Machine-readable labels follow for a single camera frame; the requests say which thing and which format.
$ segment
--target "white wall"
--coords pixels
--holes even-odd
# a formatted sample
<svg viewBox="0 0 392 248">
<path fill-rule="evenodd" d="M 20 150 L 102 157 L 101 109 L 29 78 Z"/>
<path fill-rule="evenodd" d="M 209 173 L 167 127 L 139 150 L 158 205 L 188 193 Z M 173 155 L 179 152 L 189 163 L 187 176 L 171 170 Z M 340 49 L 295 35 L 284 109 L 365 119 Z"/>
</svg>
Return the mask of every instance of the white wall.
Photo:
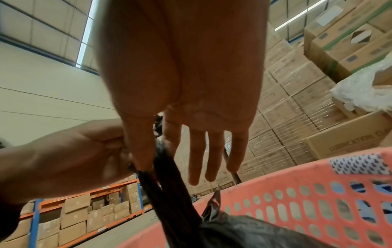
<svg viewBox="0 0 392 248">
<path fill-rule="evenodd" d="M 0 42 L 0 139 L 21 145 L 118 118 L 99 76 Z"/>
</svg>

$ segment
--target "concrete floor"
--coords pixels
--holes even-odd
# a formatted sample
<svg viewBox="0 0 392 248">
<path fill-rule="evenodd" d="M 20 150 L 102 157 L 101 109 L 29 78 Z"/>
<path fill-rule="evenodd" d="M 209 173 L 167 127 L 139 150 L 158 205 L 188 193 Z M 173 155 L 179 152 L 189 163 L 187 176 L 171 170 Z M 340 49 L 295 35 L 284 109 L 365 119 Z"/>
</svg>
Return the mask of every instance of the concrete floor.
<svg viewBox="0 0 392 248">
<path fill-rule="evenodd" d="M 105 233 L 101 233 L 84 243 L 81 243 L 77 246 L 77 248 L 114 248 L 158 221 L 159 220 L 155 211 L 151 210 L 109 231 L 106 231 Z"/>
</svg>

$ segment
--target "hand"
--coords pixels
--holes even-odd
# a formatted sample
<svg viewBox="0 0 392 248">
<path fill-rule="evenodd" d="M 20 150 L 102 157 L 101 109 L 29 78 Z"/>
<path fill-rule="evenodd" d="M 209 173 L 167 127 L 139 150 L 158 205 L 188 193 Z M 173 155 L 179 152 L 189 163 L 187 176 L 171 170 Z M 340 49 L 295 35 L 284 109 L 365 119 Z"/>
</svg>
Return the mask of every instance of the hand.
<svg viewBox="0 0 392 248">
<path fill-rule="evenodd" d="M 242 163 L 263 76 L 269 1 L 111 1 L 97 18 L 100 73 L 121 116 L 136 167 L 149 170 L 154 115 L 164 111 L 163 142 L 175 153 L 190 129 L 189 183 L 205 150 L 214 181 L 232 132 L 227 168 Z"/>
<path fill-rule="evenodd" d="M 0 194 L 9 203 L 52 198 L 103 187 L 127 169 L 120 119 L 89 121 L 29 144 L 0 149 Z"/>
</svg>

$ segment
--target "finger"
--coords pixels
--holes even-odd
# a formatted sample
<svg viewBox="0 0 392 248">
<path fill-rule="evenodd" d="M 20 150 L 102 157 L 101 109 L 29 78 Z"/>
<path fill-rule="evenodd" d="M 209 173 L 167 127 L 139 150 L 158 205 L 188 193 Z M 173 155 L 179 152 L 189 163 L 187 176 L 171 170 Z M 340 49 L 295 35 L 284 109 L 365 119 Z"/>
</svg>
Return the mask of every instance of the finger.
<svg viewBox="0 0 392 248">
<path fill-rule="evenodd" d="M 190 130 L 190 153 L 188 182 L 196 186 L 199 183 L 201 168 L 203 166 L 203 156 L 205 152 L 205 132 Z"/>
<path fill-rule="evenodd" d="M 223 132 L 208 132 L 208 140 L 209 154 L 205 179 L 209 182 L 213 182 L 216 179 L 216 175 L 218 174 L 222 163 L 223 151 L 225 149 L 225 135 Z"/>
<path fill-rule="evenodd" d="M 227 163 L 227 170 L 236 173 L 245 157 L 246 146 L 248 144 L 249 132 L 232 133 L 232 149 Z"/>
<path fill-rule="evenodd" d="M 108 140 L 105 142 L 106 149 L 122 148 L 122 147 L 124 147 L 124 145 L 125 145 L 125 143 L 124 143 L 123 137 L 111 139 L 111 140 Z"/>
<path fill-rule="evenodd" d="M 162 142 L 169 153 L 174 157 L 176 150 L 181 141 L 180 124 L 163 119 L 163 137 Z"/>
<path fill-rule="evenodd" d="M 152 170 L 155 155 L 153 123 L 154 116 L 150 118 L 126 117 L 124 119 L 125 142 L 137 170 Z"/>
<path fill-rule="evenodd" d="M 124 135 L 121 119 L 89 121 L 77 126 L 76 129 L 96 141 L 107 141 Z"/>
</svg>

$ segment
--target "laundry basket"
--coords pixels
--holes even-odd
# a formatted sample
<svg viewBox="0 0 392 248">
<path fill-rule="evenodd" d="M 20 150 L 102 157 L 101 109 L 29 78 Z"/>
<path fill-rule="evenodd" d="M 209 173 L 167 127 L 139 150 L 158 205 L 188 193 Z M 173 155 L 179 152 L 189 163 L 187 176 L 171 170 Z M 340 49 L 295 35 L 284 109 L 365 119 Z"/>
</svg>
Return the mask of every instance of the laundry basket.
<svg viewBox="0 0 392 248">
<path fill-rule="evenodd" d="M 221 192 L 221 209 L 311 235 L 335 247 L 392 247 L 392 148 L 296 166 Z M 201 213 L 208 197 L 194 206 Z M 121 248 L 168 247 L 160 223 Z"/>
</svg>

